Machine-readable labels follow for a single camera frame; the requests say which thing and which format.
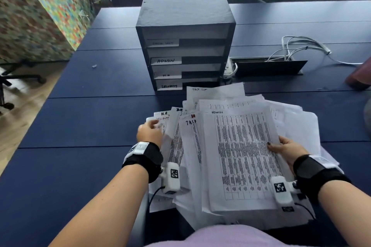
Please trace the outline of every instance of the person's left hand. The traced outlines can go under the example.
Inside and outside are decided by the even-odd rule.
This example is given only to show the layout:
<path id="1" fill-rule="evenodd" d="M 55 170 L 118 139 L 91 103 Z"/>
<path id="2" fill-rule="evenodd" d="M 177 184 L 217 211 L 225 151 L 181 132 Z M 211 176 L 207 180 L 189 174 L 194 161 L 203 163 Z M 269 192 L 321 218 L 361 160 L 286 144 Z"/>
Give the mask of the person's left hand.
<path id="1" fill-rule="evenodd" d="M 153 142 L 161 148 L 163 134 L 160 129 L 155 129 L 155 124 L 158 120 L 150 120 L 138 127 L 137 141 L 138 142 Z"/>

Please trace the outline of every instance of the wristband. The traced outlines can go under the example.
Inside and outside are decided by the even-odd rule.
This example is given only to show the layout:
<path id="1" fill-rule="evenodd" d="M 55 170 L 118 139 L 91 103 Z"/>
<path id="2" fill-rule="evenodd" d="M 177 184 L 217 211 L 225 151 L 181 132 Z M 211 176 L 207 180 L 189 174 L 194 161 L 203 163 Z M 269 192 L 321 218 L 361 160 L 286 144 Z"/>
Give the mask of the wristband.
<path id="1" fill-rule="evenodd" d="M 161 174 L 161 164 L 164 158 L 159 147 L 153 142 L 135 144 L 125 156 L 123 166 L 139 164 L 148 172 L 148 183 L 154 182 Z"/>
<path id="2" fill-rule="evenodd" d="M 332 180 L 351 183 L 338 166 L 320 156 L 300 156 L 294 162 L 293 169 L 298 188 L 314 204 L 318 204 L 318 193 L 325 183 Z"/>

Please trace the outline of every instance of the person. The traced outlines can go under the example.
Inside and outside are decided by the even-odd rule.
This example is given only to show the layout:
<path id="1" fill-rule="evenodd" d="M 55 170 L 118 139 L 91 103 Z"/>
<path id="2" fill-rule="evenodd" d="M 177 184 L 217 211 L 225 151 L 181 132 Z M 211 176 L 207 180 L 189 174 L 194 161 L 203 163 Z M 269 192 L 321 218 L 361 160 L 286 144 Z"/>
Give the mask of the person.
<path id="1" fill-rule="evenodd" d="M 141 200 L 151 179 L 156 179 L 162 156 L 160 153 L 162 133 L 155 129 L 157 120 L 140 125 L 137 145 L 150 149 L 132 154 L 134 146 L 125 158 L 123 168 L 75 217 L 61 230 L 49 247 L 122 247 L 125 246 L 136 219 Z M 267 143 L 267 147 L 281 154 L 294 173 L 298 173 L 298 161 L 304 162 L 308 152 L 294 141 L 279 137 L 281 144 Z M 305 176 L 298 181 L 302 183 Z M 333 178 L 318 185 L 309 183 L 301 188 L 318 201 L 331 218 L 341 235 L 351 247 L 366 247 L 371 244 L 371 197 L 356 188 L 346 177 Z M 279 247 L 287 246 L 279 240 L 255 228 L 243 225 L 211 226 L 200 229 L 184 241 L 153 243 L 153 247 L 166 246 L 235 246 L 235 247 Z"/>

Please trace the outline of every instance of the gray round object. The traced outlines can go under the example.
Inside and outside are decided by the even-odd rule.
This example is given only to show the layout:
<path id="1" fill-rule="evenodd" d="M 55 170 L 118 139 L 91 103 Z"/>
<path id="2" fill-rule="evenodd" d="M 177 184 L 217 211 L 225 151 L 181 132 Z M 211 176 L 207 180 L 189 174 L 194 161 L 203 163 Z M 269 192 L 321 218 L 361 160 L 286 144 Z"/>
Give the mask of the gray round object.
<path id="1" fill-rule="evenodd" d="M 371 138 L 371 99 L 369 99 L 368 102 L 366 103 L 363 114 L 365 118 L 367 133 Z"/>

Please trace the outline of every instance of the bundle of cables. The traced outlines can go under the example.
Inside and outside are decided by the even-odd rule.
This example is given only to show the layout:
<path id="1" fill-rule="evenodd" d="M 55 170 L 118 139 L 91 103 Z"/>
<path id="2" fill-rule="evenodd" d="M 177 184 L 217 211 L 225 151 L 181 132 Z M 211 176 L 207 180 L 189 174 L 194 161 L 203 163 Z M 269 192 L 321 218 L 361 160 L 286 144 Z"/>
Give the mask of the bundle of cables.
<path id="1" fill-rule="evenodd" d="M 289 37 L 290 39 L 288 40 L 287 43 L 285 43 L 285 38 L 289 38 Z M 341 61 L 337 61 L 333 59 L 332 57 L 330 57 L 331 50 L 329 48 L 327 48 L 324 44 L 319 43 L 318 41 L 310 37 L 286 35 L 282 37 L 281 42 L 282 42 L 282 49 L 279 49 L 275 51 L 273 54 L 271 54 L 270 57 L 267 59 L 267 62 L 276 61 L 279 59 L 284 59 L 284 61 L 294 61 L 295 59 L 293 56 L 295 53 L 302 51 L 302 50 L 314 49 L 314 50 L 322 51 L 323 53 L 327 55 L 327 57 L 329 57 L 331 60 L 338 62 L 338 63 L 342 63 L 346 65 L 361 65 L 362 64 L 362 63 L 341 62 Z M 306 46 L 299 47 L 296 49 L 290 49 L 289 45 L 294 44 L 294 43 L 305 44 Z M 284 56 L 274 58 L 273 56 L 279 51 L 284 51 L 285 52 Z"/>

